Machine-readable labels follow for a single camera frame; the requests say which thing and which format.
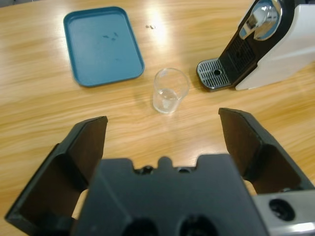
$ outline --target drip tray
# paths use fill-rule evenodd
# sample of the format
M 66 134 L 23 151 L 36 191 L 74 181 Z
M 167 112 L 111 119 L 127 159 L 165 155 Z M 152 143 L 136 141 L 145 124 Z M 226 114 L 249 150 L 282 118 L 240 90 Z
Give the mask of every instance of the drip tray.
M 197 66 L 197 74 L 202 84 L 210 91 L 231 86 L 231 82 L 218 58 L 200 62 Z

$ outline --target coffee machine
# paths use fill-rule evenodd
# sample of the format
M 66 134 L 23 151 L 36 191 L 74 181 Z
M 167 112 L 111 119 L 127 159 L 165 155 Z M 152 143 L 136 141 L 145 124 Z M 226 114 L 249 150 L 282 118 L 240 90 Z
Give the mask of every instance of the coffee machine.
M 197 74 L 209 91 L 282 81 L 315 60 L 314 0 L 255 0 L 219 58 Z

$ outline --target wood grain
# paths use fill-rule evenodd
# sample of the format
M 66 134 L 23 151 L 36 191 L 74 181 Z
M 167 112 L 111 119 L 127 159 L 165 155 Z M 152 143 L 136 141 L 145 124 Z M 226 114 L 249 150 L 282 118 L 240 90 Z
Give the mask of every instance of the wood grain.
M 109 119 L 104 158 L 135 167 L 194 165 L 203 153 L 226 152 L 219 107 L 252 113 L 315 183 L 315 64 L 262 88 L 205 91 L 197 64 L 215 58 L 251 0 L 43 0 L 0 8 L 0 216 L 4 216 L 55 143 L 84 119 Z M 117 5 L 131 20 L 146 69 L 135 80 L 83 88 L 73 79 L 63 18 Z M 190 78 L 178 111 L 152 108 L 154 75 L 175 67 Z M 0 234 L 23 235 L 0 220 Z

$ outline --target drinking glass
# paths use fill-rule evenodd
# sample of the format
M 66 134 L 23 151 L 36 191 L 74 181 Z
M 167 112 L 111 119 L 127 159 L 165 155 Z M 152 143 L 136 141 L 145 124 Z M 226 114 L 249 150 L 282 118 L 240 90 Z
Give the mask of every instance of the drinking glass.
M 153 106 L 158 112 L 172 113 L 188 91 L 189 80 L 182 71 L 174 68 L 160 70 L 154 79 Z

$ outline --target blue tray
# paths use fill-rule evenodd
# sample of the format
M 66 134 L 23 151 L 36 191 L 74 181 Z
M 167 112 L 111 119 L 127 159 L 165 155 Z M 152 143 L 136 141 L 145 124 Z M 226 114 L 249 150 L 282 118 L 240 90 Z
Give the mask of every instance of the blue tray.
M 63 20 L 74 79 L 92 87 L 133 79 L 144 62 L 120 7 L 71 12 Z

